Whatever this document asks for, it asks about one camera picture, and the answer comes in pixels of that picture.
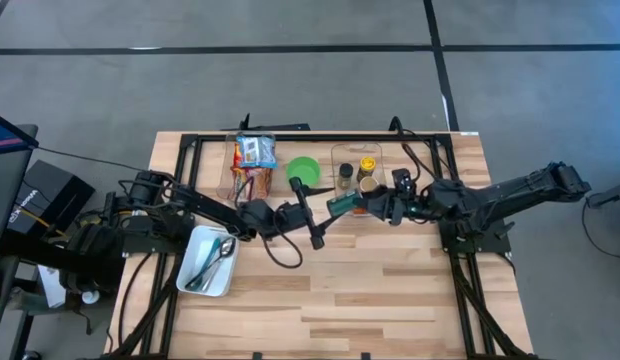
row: green bowl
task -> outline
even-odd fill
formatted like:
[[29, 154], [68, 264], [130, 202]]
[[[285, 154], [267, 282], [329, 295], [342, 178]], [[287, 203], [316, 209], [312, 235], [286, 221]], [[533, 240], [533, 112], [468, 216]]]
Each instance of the green bowl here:
[[317, 160], [307, 156], [300, 156], [292, 159], [292, 161], [288, 163], [286, 175], [288, 176], [288, 180], [296, 176], [301, 179], [304, 185], [312, 186], [319, 182], [321, 168]]

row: spice jar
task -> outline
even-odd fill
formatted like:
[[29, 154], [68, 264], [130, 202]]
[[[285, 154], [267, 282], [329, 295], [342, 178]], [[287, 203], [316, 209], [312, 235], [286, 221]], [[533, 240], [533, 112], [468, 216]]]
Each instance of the spice jar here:
[[359, 189], [361, 192], [370, 192], [379, 186], [379, 182], [372, 176], [366, 176], [359, 182]]
[[337, 179], [339, 189], [348, 190], [350, 188], [353, 172], [354, 168], [350, 164], [341, 164], [339, 166], [339, 178]]
[[357, 173], [357, 181], [361, 181], [366, 176], [372, 176], [377, 163], [371, 156], [361, 158], [359, 162], [359, 172]]

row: wooden tabletop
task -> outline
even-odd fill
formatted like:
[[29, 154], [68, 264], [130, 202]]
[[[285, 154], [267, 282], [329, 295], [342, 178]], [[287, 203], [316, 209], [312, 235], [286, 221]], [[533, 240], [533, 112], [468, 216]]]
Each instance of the wooden tabletop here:
[[[181, 134], [157, 134], [151, 169], [174, 172]], [[489, 185], [479, 136], [451, 136], [461, 179], [472, 187]], [[322, 167], [318, 186], [332, 187], [333, 145], [277, 143], [279, 169], [273, 176], [270, 205], [296, 202], [284, 169], [297, 156], [317, 159]], [[388, 179], [392, 169], [405, 167], [416, 173], [399, 144], [380, 145]], [[418, 142], [411, 145], [431, 166], [427, 147]], [[215, 199], [224, 152], [223, 142], [205, 143], [199, 167], [196, 189]], [[423, 173], [418, 185], [431, 181]], [[325, 202], [333, 196], [309, 198], [317, 222], [329, 217]], [[200, 223], [208, 225], [203, 219]], [[328, 229], [326, 246], [319, 251], [312, 249], [305, 229], [292, 232], [290, 238], [303, 252], [300, 268], [278, 267], [268, 258], [263, 243], [255, 239], [241, 243], [226, 296], [180, 293], [170, 358], [249, 358], [255, 351], [266, 359], [359, 358], [361, 352], [370, 352], [373, 358], [465, 358], [449, 259], [441, 250], [436, 225], [404, 222], [390, 227], [371, 217], [344, 216]], [[275, 238], [271, 246], [282, 261], [296, 261], [296, 254], [282, 239]], [[134, 256], [126, 262], [110, 329], [115, 339], [122, 294], [141, 258]], [[494, 254], [477, 258], [489, 310], [514, 343], [531, 352], [512, 268]], [[125, 309], [125, 334], [146, 311], [155, 266], [153, 256], [133, 284]], [[478, 320], [472, 313], [476, 347], [482, 351]], [[153, 351], [158, 350], [163, 310], [157, 319]]]

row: blue snack package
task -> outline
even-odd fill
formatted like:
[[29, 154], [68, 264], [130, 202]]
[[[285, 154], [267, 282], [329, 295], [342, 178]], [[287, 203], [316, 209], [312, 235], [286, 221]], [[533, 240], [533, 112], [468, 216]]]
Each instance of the blue snack package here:
[[237, 143], [241, 153], [239, 167], [277, 168], [273, 139], [265, 136], [237, 136]]

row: metal spoon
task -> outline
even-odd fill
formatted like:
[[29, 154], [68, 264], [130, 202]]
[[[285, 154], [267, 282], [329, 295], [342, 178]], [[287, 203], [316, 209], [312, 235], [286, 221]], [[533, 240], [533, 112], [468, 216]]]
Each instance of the metal spoon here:
[[208, 286], [212, 283], [212, 279], [217, 274], [219, 267], [221, 266], [221, 260], [229, 257], [234, 252], [234, 238], [230, 238], [224, 240], [221, 243], [221, 249], [219, 250], [219, 257], [215, 260], [213, 264], [210, 265], [210, 268], [203, 275], [203, 286], [201, 287], [201, 291], [204, 292], [208, 290]]
[[234, 251], [234, 241], [234, 238], [227, 238], [223, 240], [221, 244], [213, 244], [209, 258], [203, 263], [199, 273], [197, 273], [192, 280], [188, 281], [186, 289], [194, 292], [202, 291], [203, 286], [210, 280], [209, 274], [214, 274], [214, 272], [210, 270], [216, 271], [218, 269], [218, 264], [220, 264], [220, 260], [232, 255]]

